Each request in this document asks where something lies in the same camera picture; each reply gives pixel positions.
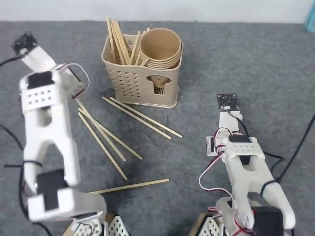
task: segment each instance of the cup rim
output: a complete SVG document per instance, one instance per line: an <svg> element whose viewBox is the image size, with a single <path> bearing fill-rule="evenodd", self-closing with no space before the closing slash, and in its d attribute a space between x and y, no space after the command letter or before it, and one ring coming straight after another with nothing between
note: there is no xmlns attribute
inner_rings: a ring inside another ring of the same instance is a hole
<svg viewBox="0 0 315 236"><path fill-rule="evenodd" d="M176 53L175 53L174 55L172 55L171 57L165 58L165 59L153 59L153 58L151 58L151 57L148 57L148 56L142 51L141 42L142 42L143 38L145 38L146 35L148 35L149 33L153 32L153 31L156 31L156 30L167 30L167 31L172 32L173 34L176 35L176 37L177 37L177 39L178 39L178 41L179 41L179 47L178 47ZM139 48L140 48L140 55L145 56L145 57L148 58L150 61L166 62L166 61L172 60L174 57L176 57L176 55L180 53L181 47L182 47L182 41L181 41L180 37L178 36L178 34L177 34L176 32L172 31L171 29L167 29L167 28L155 28L155 29L149 30L148 32L146 32L146 33L144 34L144 36L143 36L143 37L141 38L141 40L140 40L140 47L139 47Z"/></svg>

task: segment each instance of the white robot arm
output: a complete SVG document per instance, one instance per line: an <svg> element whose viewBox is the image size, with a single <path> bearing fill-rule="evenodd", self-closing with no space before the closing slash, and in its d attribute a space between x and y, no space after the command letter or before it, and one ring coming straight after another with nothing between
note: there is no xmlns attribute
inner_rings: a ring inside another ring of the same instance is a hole
<svg viewBox="0 0 315 236"><path fill-rule="evenodd" d="M232 185L233 199L221 198L216 204L222 215L222 223L229 232L237 230L234 223L236 221L242 228L254 230L257 233L255 235L261 235L258 232L262 227L270 227L270 224L278 221L278 227L282 229L275 235L283 236L284 229L293 229L295 226L293 209L281 186L274 181L257 139L236 134L239 131L236 118L242 120L237 96L221 94L218 95L218 102L219 127L226 129L222 129L212 139L212 143L209 138L207 139L207 149L208 155L212 155L215 147L221 146L221 159L226 165ZM258 202L251 201L248 197L249 193L260 194L268 206L261 206Z"/></svg>
<svg viewBox="0 0 315 236"><path fill-rule="evenodd" d="M73 188L81 179L67 97L75 98L85 88L67 66L56 65L38 46L32 34L26 33L12 46L18 55L23 55L22 61L34 71L20 81L26 127L24 174L27 186L33 193L28 198L29 219L33 222L73 219L79 225L88 226L88 232L82 233L106 235L104 198ZM42 173L40 166L27 161L43 163L51 144L55 144L62 154L64 170Z"/></svg>

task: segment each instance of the chopstick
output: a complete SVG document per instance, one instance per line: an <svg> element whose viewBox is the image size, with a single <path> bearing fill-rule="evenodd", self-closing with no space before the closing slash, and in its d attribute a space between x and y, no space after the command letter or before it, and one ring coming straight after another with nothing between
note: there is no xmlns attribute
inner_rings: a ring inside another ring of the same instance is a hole
<svg viewBox="0 0 315 236"><path fill-rule="evenodd" d="M113 26L115 34L117 36L121 51L122 51L124 59L125 59L125 62L128 65L130 58L129 58L128 50L127 50L127 47L125 44L124 36L122 35L122 32L120 30L120 27L119 27L119 24L117 21L112 21L112 26Z"/></svg>
<svg viewBox="0 0 315 236"><path fill-rule="evenodd" d="M108 16L106 17L106 21L107 21L107 28L108 28L108 37L109 37L109 42L110 42L110 48L112 50L113 63L117 64L117 59L116 59L115 50L114 50L114 39L113 39L112 27L111 27L110 19L109 19Z"/></svg>
<svg viewBox="0 0 315 236"><path fill-rule="evenodd" d="M134 44L133 44L133 49L132 49L132 52L131 52L129 65L131 65L131 64L132 64L133 57L134 57L134 54L135 54L136 49L137 49L137 45L138 45L139 38L140 38L140 31L138 31L138 34L137 34L136 40L135 40L135 42L134 42Z"/></svg>
<svg viewBox="0 0 315 236"><path fill-rule="evenodd" d="M105 100L106 102L108 102L109 104L113 105L114 107L118 108L119 110L121 110L122 112L125 112L126 114L130 115L131 117L135 118L137 121L143 123L144 125L148 126L149 128L153 129L154 131L156 131L157 133L159 133L160 135L163 135L164 137L166 137L167 139L172 139L171 136L163 133L162 131L160 131L159 129L155 128L154 126L152 126L151 124L147 123L146 121L140 119L139 117L135 116L133 113L129 112L128 110L122 108L121 106L118 106L116 103L112 102L111 100L107 99L106 97L102 97L103 100Z"/></svg>
<svg viewBox="0 0 315 236"><path fill-rule="evenodd" d="M112 29L112 32L113 32L113 37L114 37L114 40L115 40L115 43L116 43L116 48L117 48L117 51L118 51L118 54L119 54L119 58L120 58L121 64L122 65L126 65L125 58L124 58L122 49L120 48L119 40L118 40L118 37L117 37L116 32L114 30L113 24L111 24L111 29Z"/></svg>
<svg viewBox="0 0 315 236"><path fill-rule="evenodd" d="M165 182L169 182L169 178L153 180L153 181L143 182L143 183L130 184L130 185L125 185L125 186L116 187L116 188L109 188L109 189L103 189L103 190L98 190L98 191L92 191L90 193L95 193L95 194L109 193L109 192L115 192L115 191L120 191L120 190L124 190L124 189L143 187L143 186L148 186L151 184L165 183Z"/></svg>
<svg viewBox="0 0 315 236"><path fill-rule="evenodd" d="M104 150L104 152L106 153L106 155L108 156L108 158L111 160L111 162L114 164L114 166L116 167L116 169L119 171L119 173L122 175L122 177L127 180L126 175L124 174L124 172L122 171L122 169L119 167L119 165L117 164L117 162L115 161L115 159L112 157L112 155L109 153L109 151L106 149L106 147L104 146L104 144L101 142L101 140L99 139L99 137L96 135L96 133L92 130L91 126L89 125L89 123L86 121L86 119L83 117L83 115L78 112L79 117L81 118L81 120L83 121L83 123L85 124L85 126L88 128L88 130L90 131L90 133L94 136L94 138L96 139L96 141L98 142L98 144L101 146L101 148Z"/></svg>
<svg viewBox="0 0 315 236"><path fill-rule="evenodd" d="M131 108L130 106L126 105L125 103L122 103L122 102L118 101L117 99L115 99L115 98L113 98L113 97L110 97L109 99L112 100L112 101L114 101L114 102L116 102L116 103L118 103L119 105L121 105L121 106L127 108L128 110L130 110L130 111L136 113L137 115L139 115L139 116L141 116L141 117L143 117L143 118L145 118L145 119L151 121L152 123L154 123L154 124L158 125L159 127L163 128L163 129L165 129L165 130L167 130L168 132L170 132L170 133L172 133L172 134L174 134L174 135L176 135L176 136L178 136L178 137L180 137L180 138L183 137L181 134L177 133L176 131L174 131L174 130L168 128L168 127L166 127L165 125L163 125L163 124L157 122L156 120L154 120L154 119L152 119L152 118L146 116L145 114L142 114L141 112L137 111L136 109Z"/></svg>
<svg viewBox="0 0 315 236"><path fill-rule="evenodd" d="M79 108L79 112L81 112L83 115L85 115L88 119L92 120L94 119L92 116L86 114L81 108ZM108 129L106 129L103 125L101 125L97 120L95 122L99 125L99 127L106 132L109 136L111 136L113 139L115 139L120 145L122 145L124 148L126 148L128 151L130 151L133 155L138 157L140 160L142 160L142 157L136 153L134 150L132 150L127 144L125 144L123 141L121 141L119 138L117 138L113 133L111 133Z"/></svg>
<svg viewBox="0 0 315 236"><path fill-rule="evenodd" d="M141 35L141 38L144 36L144 34L146 33L146 31L143 31L142 32L142 35ZM139 44L139 47L137 48L137 60L135 62L135 65L138 65L139 64L139 61L140 61L140 57L141 57L141 54L140 54L140 44Z"/></svg>
<svg viewBox="0 0 315 236"><path fill-rule="evenodd" d="M87 111L87 109L83 106L83 104L79 101L79 99L76 99L78 105L80 106L80 108L84 111L85 114L89 115L90 117L92 117L90 115L90 113ZM101 135L106 139L106 141L108 142L108 144L112 147L112 149L117 153L117 155L123 160L126 161L126 158L124 157L124 155L122 155L122 153L117 149L117 147L113 144L113 142L110 140L110 138L104 133L104 131L99 127L99 125L96 123L96 121L94 119L91 120L91 122L93 123L93 125L97 128L97 130L101 133Z"/></svg>

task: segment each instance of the black wire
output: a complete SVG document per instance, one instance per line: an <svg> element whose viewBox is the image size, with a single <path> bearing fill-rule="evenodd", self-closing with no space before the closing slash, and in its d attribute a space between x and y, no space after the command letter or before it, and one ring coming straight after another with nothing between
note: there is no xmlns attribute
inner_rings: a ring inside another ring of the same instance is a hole
<svg viewBox="0 0 315 236"><path fill-rule="evenodd" d="M291 159L289 160L287 166L286 166L285 169L282 171L282 173L279 175L279 177L276 178L277 182L281 182L281 180L282 180L282 178L284 177L284 175L286 174L287 170L288 170L288 169L290 168L290 166L292 165L292 162L293 162L294 159L296 158L296 156L297 156L298 152L300 151L300 149L301 149L301 147L302 147L302 145L303 145L303 143L304 143L304 141L305 141L307 135L309 134L309 131L310 131L312 125L314 124L314 120L315 120L315 114L313 115L313 118L311 119L309 125L307 126L307 128L306 128L306 130L305 130L305 133L304 133L304 135L303 135L303 137L302 137L302 139L301 139L299 145L297 146L297 148L296 148L294 154L292 155Z"/></svg>
<svg viewBox="0 0 315 236"><path fill-rule="evenodd" d="M230 111L227 111L227 113L228 113L230 116L234 117L234 118L241 124L241 126L242 126L243 129L244 129L244 132L245 132L246 136L249 137L250 135L249 135L249 133L248 133L248 130L247 130L245 124L244 124L240 119L238 119L236 116L232 115Z"/></svg>
<svg viewBox="0 0 315 236"><path fill-rule="evenodd" d="M237 117L233 116L230 111L227 111L227 112L228 112L228 114L229 114L230 116L232 116L232 117L234 117L234 118L237 119L237 121L242 125L242 127L243 127L243 129L244 129L246 135L249 136L249 133L248 133L247 128L246 128L246 126L244 125L244 123L243 123L240 119L238 119ZM277 181L278 183L280 183L280 182L282 181L282 178L284 177L284 175L286 174L287 170L288 170L288 169L290 168L290 166L292 165L292 163L293 163L294 159L296 158L298 152L300 151L300 149L301 149L301 147L302 147L302 145L303 145L303 143L304 143L304 141L305 141L307 135L309 134L309 131L310 131L310 129L311 129L313 123L314 123L314 120L315 120L315 114L313 115L313 118L311 119L311 121L310 121L308 127L306 128L306 131L305 131L305 133L304 133L304 135L303 135L303 137L302 137L302 140L300 141L299 145L297 146L297 148L296 148L294 154L292 155L291 159L289 160L287 166L284 168L284 170L283 170L282 173L279 175L279 177L276 178L276 181ZM265 152L265 151L263 151L263 152L264 152L266 155L269 155L269 156L272 156L272 157L274 157L274 158L279 159L279 161L277 161L277 162L271 167L272 170L274 170L274 168L275 168L277 165L279 165L279 164L284 160L284 158L281 157L281 156L277 156L277 155L274 155L274 154L271 154L271 153L268 153L268 152Z"/></svg>
<svg viewBox="0 0 315 236"><path fill-rule="evenodd" d="M273 175L275 168L277 167L277 165L279 165L281 162L283 162L284 159L280 159L278 161L276 161L270 168L270 173Z"/></svg>
<svg viewBox="0 0 315 236"><path fill-rule="evenodd" d="M7 60L4 60L3 62L0 63L0 67L2 67L3 65L5 65L5 64L7 64L9 62L16 61L16 60L19 60L21 58L22 58L22 56L18 56L18 57L9 58Z"/></svg>
<svg viewBox="0 0 315 236"><path fill-rule="evenodd" d="M19 149L21 151L23 151L24 148L23 148L23 145L21 144L20 140L7 127L5 127L3 124L0 124L0 127L2 129L4 129L14 139L14 141L16 142L16 144L19 147Z"/></svg>
<svg viewBox="0 0 315 236"><path fill-rule="evenodd" d="M19 149L21 151L23 151L24 148L23 148L21 142L19 141L19 139L7 127L5 127L3 124L0 124L0 127L2 129L4 129L14 139L14 141L16 142L16 144L19 147ZM11 168L19 167L20 168L19 186L18 186L19 205L20 205L20 208L21 208L21 211L22 211L23 215L29 220L28 209L24 206L23 197L22 197L24 163L34 163L36 165L42 166L41 163L38 163L36 161L24 161L22 165L4 165L4 167L11 167ZM52 234L50 233L50 231L48 230L48 228L44 224L42 224L40 222L32 222L32 224L42 227L45 230L45 232L47 233L48 236L52 236Z"/></svg>
<svg viewBox="0 0 315 236"><path fill-rule="evenodd" d="M248 132L248 130L247 130L245 124L244 124L240 119L238 119L236 116L232 115L230 111L227 111L227 113L228 113L230 116L234 117L234 118L240 123L240 125L241 125L241 126L243 127L243 129L244 129L244 132L245 132L246 136L249 137L250 134L249 134L249 132ZM276 167L277 165L279 165L281 162L284 161L284 158L283 158L282 156L278 156L278 155L275 155L275 154L266 152L266 151L264 151L264 150L263 150L263 153L264 153L265 155L267 155L267 156L271 156L271 157L274 157L274 158L276 158L276 159L279 159L279 161L277 161L276 163L274 163L273 166L270 168L270 172L271 172L271 173L273 173L273 171L274 171L274 169L275 169L275 167Z"/></svg>

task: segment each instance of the perforated bracket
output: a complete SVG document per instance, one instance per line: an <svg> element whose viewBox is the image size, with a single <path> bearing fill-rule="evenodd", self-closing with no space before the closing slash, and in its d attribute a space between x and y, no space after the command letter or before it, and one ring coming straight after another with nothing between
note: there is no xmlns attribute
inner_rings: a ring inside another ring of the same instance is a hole
<svg viewBox="0 0 315 236"><path fill-rule="evenodd" d="M236 156L258 156L265 159L265 155L258 143L232 143L225 146L225 154L228 159Z"/></svg>

